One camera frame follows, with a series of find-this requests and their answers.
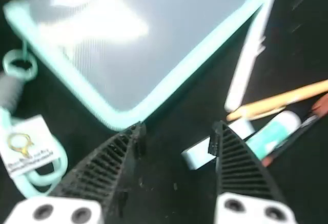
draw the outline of white pen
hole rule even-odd
[[[264,41],[264,31],[267,27],[269,16],[274,0],[264,0],[264,3],[253,20],[228,91],[224,108],[228,112],[235,111],[244,97],[256,57],[265,49],[262,45]]]

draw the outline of screw hole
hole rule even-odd
[[[224,206],[227,209],[230,209],[230,210],[235,211],[235,212],[244,212],[245,211],[245,208],[242,205],[242,203],[240,201],[235,200],[235,199],[227,200],[225,202]]]
[[[285,214],[280,209],[277,209],[275,207],[266,208],[265,215],[273,220],[286,220]]]
[[[36,220],[45,220],[52,214],[52,212],[52,205],[42,205],[34,211],[33,217]]]
[[[91,210],[88,208],[79,208],[72,214],[72,222],[75,224],[83,224],[90,220]]]

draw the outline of pen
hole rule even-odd
[[[227,121],[232,121],[240,117],[252,118],[275,109],[293,104],[310,97],[314,97],[328,91],[328,79],[317,82],[305,87],[285,92],[273,97],[269,97],[248,105],[241,106],[235,112],[227,116]]]
[[[262,45],[274,0],[265,0],[248,30],[234,76],[225,101],[225,110],[236,110],[244,97],[256,57],[265,49]]]
[[[320,118],[328,114],[328,94],[319,99],[313,106],[310,115],[302,123],[300,128],[292,134],[287,141],[281,146],[276,148],[269,156],[262,160],[262,164],[267,167],[273,160],[280,156],[286,149],[293,145],[293,143],[306,131],[308,131]]]

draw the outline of mint green pencil case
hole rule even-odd
[[[263,0],[12,0],[13,31],[106,126],[145,120]]]

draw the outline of mint green glue stick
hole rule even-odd
[[[292,111],[283,111],[247,141],[254,154],[262,160],[301,125]]]

